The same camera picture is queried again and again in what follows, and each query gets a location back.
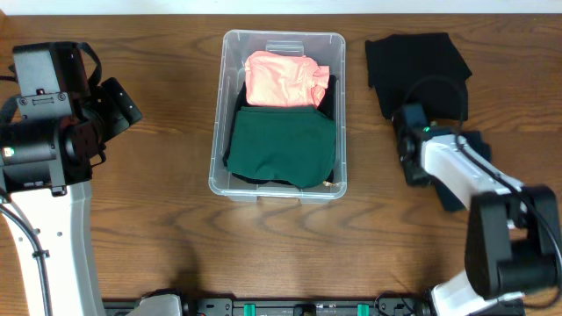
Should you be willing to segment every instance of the black cloth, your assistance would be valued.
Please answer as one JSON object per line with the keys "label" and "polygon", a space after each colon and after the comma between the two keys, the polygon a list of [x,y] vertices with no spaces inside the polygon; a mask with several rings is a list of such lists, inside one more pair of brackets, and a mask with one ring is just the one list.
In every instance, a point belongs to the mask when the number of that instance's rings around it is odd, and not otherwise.
{"label": "black cloth", "polygon": [[460,119],[461,102],[450,83],[423,78],[439,75],[458,82],[467,96],[465,81],[472,72],[453,45],[447,33],[391,35],[365,42],[369,86],[377,91],[383,116],[390,119],[404,102],[421,102],[429,118]]}
{"label": "black cloth", "polygon": [[[482,156],[482,158],[487,161],[492,160],[492,149],[488,144],[482,140],[482,134],[480,132],[463,132],[461,133],[466,138],[466,142],[475,152]],[[441,201],[441,205],[448,212],[455,212],[464,210],[465,206],[462,202],[451,192],[445,184],[438,180],[434,181],[436,187],[437,196]]]}
{"label": "black cloth", "polygon": [[9,97],[0,109],[0,124],[10,124],[18,110],[19,95]]}
{"label": "black cloth", "polygon": [[[335,75],[330,75],[329,80],[328,80],[328,88],[326,89],[326,93],[324,95],[324,98],[322,98],[320,104],[318,105],[317,110],[322,112],[324,115],[326,115],[329,119],[334,120],[335,116],[334,116],[334,112],[335,112],[335,85],[337,83],[337,78],[335,77]],[[242,88],[240,89],[240,92],[238,93],[238,97],[236,98],[236,104],[234,106],[234,112],[233,112],[233,116],[232,116],[232,124],[230,126],[230,137],[228,139],[228,146],[227,146],[227,150],[225,151],[225,154],[222,156],[222,162],[224,163],[225,167],[227,166],[227,160],[228,157],[230,156],[230,144],[232,143],[232,137],[234,135],[234,125],[236,123],[236,114],[238,114],[238,111],[242,108],[242,106],[257,106],[257,105],[251,105],[248,103],[248,100],[246,98],[246,83],[244,83],[242,85]],[[237,175],[235,173],[232,174],[235,178],[238,178],[242,181],[244,181],[245,183],[250,183],[250,184],[266,184],[269,181],[272,181],[274,183],[279,183],[279,184],[286,184],[286,185],[293,185],[292,183],[289,183],[287,181],[284,180],[257,180],[257,179],[252,179],[252,178],[248,178],[246,176],[242,176],[242,175]],[[332,183],[334,181],[334,171],[332,170],[332,172],[330,173],[330,175],[328,176],[328,178],[326,179],[327,182]]]}

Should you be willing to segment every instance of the pink shirt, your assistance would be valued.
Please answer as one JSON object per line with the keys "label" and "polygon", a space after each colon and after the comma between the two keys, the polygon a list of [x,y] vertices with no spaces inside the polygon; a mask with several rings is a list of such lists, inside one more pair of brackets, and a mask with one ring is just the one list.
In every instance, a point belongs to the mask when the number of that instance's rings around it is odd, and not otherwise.
{"label": "pink shirt", "polygon": [[246,98],[261,106],[318,106],[328,87],[329,66],[309,57],[281,56],[264,51],[246,60]]}

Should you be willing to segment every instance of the green connector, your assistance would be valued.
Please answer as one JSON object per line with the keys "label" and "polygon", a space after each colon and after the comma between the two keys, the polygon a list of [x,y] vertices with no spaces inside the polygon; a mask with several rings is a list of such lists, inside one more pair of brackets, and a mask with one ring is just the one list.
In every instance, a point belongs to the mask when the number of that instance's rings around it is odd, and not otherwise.
{"label": "green connector", "polygon": [[357,316],[369,316],[369,306],[367,304],[357,305]]}
{"label": "green connector", "polygon": [[256,306],[253,304],[244,304],[244,316],[256,316]]}

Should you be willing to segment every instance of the folded clothing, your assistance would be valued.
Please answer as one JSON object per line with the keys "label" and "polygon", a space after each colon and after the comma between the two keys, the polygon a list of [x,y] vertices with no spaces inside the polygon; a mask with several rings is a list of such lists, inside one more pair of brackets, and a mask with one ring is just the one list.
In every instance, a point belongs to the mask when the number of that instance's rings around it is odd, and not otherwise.
{"label": "folded clothing", "polygon": [[[322,112],[324,115],[326,115],[329,119],[334,120],[334,113],[335,113],[335,86],[337,84],[337,77],[335,75],[330,75],[330,79],[328,82],[328,88],[326,89],[326,95],[324,96],[324,98],[322,98],[322,101],[320,102],[320,105],[318,105],[317,110]],[[234,135],[234,126],[236,123],[236,115],[238,114],[238,111],[243,107],[243,106],[253,106],[251,104],[248,104],[248,101],[246,100],[246,83],[244,83],[242,85],[242,88],[240,89],[240,92],[238,93],[238,97],[236,98],[236,104],[234,106],[234,113],[233,113],[233,118],[232,118],[232,123],[230,126],[230,139],[228,140],[228,145],[227,145],[227,150],[225,151],[225,154],[222,156],[222,161],[225,165],[225,167],[228,166],[227,160],[228,157],[230,156],[230,146],[232,144],[232,136]],[[274,183],[280,183],[280,184],[285,184],[285,185],[293,185],[292,183],[289,183],[285,180],[272,180],[272,179],[268,179],[268,180],[257,180],[257,179],[252,179],[252,178],[248,178],[246,176],[241,176],[241,175],[237,175],[235,173],[232,174],[232,176],[244,181],[245,183],[250,183],[250,184],[266,184],[269,181],[272,181]],[[329,176],[325,179],[325,181],[332,183],[334,181],[334,171],[332,170],[332,172],[329,174]]]}
{"label": "folded clothing", "polygon": [[465,81],[472,72],[447,33],[391,35],[365,42],[369,86],[375,87],[383,116],[390,119],[404,102],[421,102],[426,114],[434,119],[460,119],[458,92],[443,80],[427,80],[414,87],[410,99],[404,100],[414,85],[431,76],[449,78],[468,96]]}
{"label": "folded clothing", "polygon": [[257,51],[246,60],[248,103],[260,106],[318,106],[324,98],[329,66],[310,57]]}
{"label": "folded clothing", "polygon": [[313,106],[242,107],[227,168],[250,179],[314,187],[334,167],[335,133],[335,122]]}

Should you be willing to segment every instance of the white wall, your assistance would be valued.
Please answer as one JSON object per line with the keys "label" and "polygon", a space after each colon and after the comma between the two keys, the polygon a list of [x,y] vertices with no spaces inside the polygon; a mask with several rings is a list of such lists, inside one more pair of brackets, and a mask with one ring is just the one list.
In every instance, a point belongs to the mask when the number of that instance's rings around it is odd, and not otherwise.
{"label": "white wall", "polygon": [[7,15],[555,13],[562,0],[0,0]]}

